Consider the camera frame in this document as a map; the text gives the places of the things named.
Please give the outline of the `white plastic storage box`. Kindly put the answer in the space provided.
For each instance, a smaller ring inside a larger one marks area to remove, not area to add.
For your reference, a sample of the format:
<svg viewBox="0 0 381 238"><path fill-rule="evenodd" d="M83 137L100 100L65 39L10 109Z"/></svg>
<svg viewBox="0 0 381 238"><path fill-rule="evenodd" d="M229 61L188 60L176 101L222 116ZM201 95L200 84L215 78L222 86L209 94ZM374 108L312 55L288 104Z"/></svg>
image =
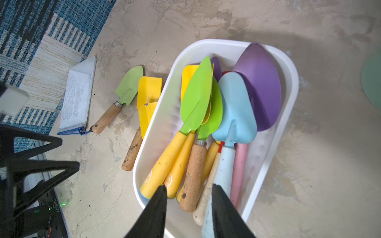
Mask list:
<svg viewBox="0 0 381 238"><path fill-rule="evenodd" d="M180 118L180 95L184 67L198 63L206 56L217 56L223 69L229 69L235 65L247 46L248 43L242 41L204 39L187 46L174 61L133 169L133 188L142 208L148 204L148 200L141 195L140 187L183 124ZM276 123L270 129L258 132L249 145L236 207L244 221L248 220L260 193L299 92L299 75L293 61L276 47L267 45L266 50L278 65L282 108Z"/></svg>

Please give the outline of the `pale green trowel wooden handle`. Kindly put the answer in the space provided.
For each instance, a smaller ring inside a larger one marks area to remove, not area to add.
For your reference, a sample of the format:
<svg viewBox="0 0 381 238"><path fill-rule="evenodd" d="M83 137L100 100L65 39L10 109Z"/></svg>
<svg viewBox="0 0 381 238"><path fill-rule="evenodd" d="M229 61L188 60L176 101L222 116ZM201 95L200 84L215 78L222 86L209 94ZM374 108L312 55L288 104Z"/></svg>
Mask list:
<svg viewBox="0 0 381 238"><path fill-rule="evenodd" d="M123 77L121 83L115 90L119 99L113 103L102 117L90 128L94 133L100 134L121 111L123 105L129 105L137 95L139 80L143 77L143 66L132 67Z"/></svg>

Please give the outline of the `light blue trowel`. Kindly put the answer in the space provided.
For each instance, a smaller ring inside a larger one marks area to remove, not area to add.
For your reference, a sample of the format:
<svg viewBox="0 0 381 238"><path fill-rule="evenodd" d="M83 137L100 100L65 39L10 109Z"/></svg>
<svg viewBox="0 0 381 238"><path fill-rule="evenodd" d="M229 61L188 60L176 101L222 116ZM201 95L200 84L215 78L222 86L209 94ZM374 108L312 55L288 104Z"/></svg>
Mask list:
<svg viewBox="0 0 381 238"><path fill-rule="evenodd" d="M228 72L218 82L223 99L223 118L221 125L212 136L224 141L221 157L213 184L220 185L230 199L235 144L248 144L257 135L257 124L245 82L237 72ZM212 221L212 195L208 201L201 236L214 238Z"/></svg>

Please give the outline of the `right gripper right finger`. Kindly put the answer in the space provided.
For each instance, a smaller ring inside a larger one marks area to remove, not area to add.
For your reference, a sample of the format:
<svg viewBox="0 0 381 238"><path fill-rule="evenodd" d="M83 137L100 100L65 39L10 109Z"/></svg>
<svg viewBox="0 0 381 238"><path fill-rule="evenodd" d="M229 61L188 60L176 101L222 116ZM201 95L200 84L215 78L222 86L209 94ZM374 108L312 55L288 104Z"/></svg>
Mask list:
<svg viewBox="0 0 381 238"><path fill-rule="evenodd" d="M255 238L220 185L212 187L212 221L215 238Z"/></svg>

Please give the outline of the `red scoop wooden handle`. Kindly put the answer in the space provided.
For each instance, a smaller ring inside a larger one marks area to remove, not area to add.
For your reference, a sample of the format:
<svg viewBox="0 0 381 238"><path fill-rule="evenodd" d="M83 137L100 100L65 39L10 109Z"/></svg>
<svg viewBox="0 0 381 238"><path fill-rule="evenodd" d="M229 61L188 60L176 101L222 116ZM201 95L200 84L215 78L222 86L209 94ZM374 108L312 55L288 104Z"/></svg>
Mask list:
<svg viewBox="0 0 381 238"><path fill-rule="evenodd" d="M220 126L223 115L223 101L222 95L219 88L219 85L214 78L212 81L212 92L211 92L211 110L208 121L201 125L199 129L197 129L198 133L198 142L205 142L210 134L214 133ZM210 171L210 174L206 181L204 182L203 191L198 200L198 204L196 206L196 210L193 212L193 219L197 225L202 226L204 222L204 218L207 211L208 201L211 197L212 191L212 183L214 181L217 167L219 164L219 160L221 157L221 149L222 145L220 143L220 148L217 152L214 164Z"/></svg>

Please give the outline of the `purple trowel pink handle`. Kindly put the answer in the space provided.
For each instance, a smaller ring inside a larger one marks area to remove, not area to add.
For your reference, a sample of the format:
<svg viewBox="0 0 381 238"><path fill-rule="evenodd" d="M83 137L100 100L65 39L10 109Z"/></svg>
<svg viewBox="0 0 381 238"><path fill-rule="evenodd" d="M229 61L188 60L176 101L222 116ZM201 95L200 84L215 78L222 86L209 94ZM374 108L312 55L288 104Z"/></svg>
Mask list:
<svg viewBox="0 0 381 238"><path fill-rule="evenodd" d="M213 66L213 76L216 79L216 81L219 82L220 78L222 77L222 70L219 59L218 57L214 56L210 60Z"/></svg>
<svg viewBox="0 0 381 238"><path fill-rule="evenodd" d="M273 57L257 42L251 43L236 62L234 72L245 81L258 132L272 127L281 109L282 90Z"/></svg>

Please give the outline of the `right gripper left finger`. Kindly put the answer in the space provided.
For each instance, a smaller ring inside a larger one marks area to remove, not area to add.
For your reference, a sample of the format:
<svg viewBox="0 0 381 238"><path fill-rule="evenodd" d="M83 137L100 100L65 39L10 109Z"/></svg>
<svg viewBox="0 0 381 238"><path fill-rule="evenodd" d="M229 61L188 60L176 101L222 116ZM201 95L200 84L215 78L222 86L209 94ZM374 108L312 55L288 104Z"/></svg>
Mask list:
<svg viewBox="0 0 381 238"><path fill-rule="evenodd" d="M157 188L153 197L125 238L163 238L167 211L167 189Z"/></svg>

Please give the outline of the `green trowel yellow handle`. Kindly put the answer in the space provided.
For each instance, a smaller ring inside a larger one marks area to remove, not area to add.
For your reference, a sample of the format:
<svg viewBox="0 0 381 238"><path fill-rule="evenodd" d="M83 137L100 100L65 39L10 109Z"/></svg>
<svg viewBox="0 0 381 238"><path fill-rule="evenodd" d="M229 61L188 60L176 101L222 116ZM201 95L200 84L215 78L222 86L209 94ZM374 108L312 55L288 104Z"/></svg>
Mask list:
<svg viewBox="0 0 381 238"><path fill-rule="evenodd" d="M170 172L187 135L201 125L208 108L211 88L212 64L210 57L206 56L197 67L183 96L180 108L183 126L158 158L140 188L144 198L153 197Z"/></svg>

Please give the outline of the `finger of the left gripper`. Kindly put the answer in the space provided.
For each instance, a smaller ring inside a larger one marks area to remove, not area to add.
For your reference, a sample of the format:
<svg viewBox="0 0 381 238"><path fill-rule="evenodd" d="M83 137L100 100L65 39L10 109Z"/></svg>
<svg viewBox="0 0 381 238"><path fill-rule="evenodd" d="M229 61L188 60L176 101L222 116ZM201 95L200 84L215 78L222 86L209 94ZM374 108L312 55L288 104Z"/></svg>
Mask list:
<svg viewBox="0 0 381 238"><path fill-rule="evenodd" d="M62 143L58 137L1 124L1 160L29 159Z"/></svg>
<svg viewBox="0 0 381 238"><path fill-rule="evenodd" d="M14 220L79 171L77 161L7 161L1 167L1 223Z"/></svg>

